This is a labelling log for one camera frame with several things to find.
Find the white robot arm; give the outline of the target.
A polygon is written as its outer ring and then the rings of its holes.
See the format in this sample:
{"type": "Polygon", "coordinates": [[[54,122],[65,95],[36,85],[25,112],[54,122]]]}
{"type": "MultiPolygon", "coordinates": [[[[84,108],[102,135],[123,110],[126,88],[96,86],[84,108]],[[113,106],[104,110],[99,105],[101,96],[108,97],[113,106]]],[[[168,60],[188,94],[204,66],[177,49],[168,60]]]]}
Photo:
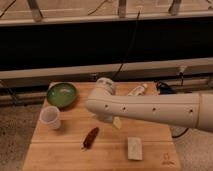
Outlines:
{"type": "Polygon", "coordinates": [[[88,111],[213,132],[213,94],[116,95],[116,84],[99,78],[85,102],[88,111]]]}

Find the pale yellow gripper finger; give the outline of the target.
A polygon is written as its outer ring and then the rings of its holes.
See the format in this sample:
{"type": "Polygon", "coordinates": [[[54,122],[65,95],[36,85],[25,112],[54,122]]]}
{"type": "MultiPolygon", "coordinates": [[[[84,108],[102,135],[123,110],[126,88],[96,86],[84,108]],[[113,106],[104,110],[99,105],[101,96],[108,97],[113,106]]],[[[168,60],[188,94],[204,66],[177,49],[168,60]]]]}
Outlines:
{"type": "Polygon", "coordinates": [[[121,129],[121,128],[122,128],[122,122],[121,122],[121,120],[120,120],[119,117],[115,117],[115,118],[113,119],[113,126],[114,126],[115,128],[117,128],[117,129],[121,129]]]}

